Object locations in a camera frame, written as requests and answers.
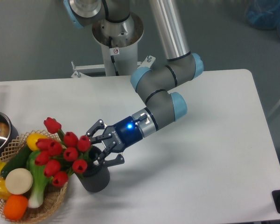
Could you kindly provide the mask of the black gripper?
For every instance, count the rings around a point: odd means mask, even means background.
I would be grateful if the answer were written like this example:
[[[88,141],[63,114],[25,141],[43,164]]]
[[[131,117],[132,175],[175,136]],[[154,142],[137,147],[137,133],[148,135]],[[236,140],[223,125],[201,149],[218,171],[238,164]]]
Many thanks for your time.
[[[94,136],[99,130],[104,130],[102,135]],[[99,119],[87,132],[91,144],[103,143],[105,149],[97,157],[102,166],[117,166],[125,163],[122,152],[131,145],[143,139],[142,133],[135,119],[129,116],[112,126],[104,124]]]

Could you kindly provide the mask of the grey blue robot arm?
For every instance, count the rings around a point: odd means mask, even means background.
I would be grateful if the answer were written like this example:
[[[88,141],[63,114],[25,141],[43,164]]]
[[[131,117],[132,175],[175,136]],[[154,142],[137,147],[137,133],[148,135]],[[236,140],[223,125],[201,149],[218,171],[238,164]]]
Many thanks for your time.
[[[99,120],[87,135],[91,143],[102,143],[104,150],[95,156],[103,166],[122,164],[122,152],[143,138],[177,121],[187,113],[183,97],[172,89],[203,72],[203,62],[188,47],[178,8],[173,0],[149,2],[168,64],[151,70],[148,61],[138,64],[138,42],[143,23],[131,12],[127,0],[66,0],[64,6],[78,28],[92,26],[100,44],[107,76],[129,76],[144,109],[107,126]]]

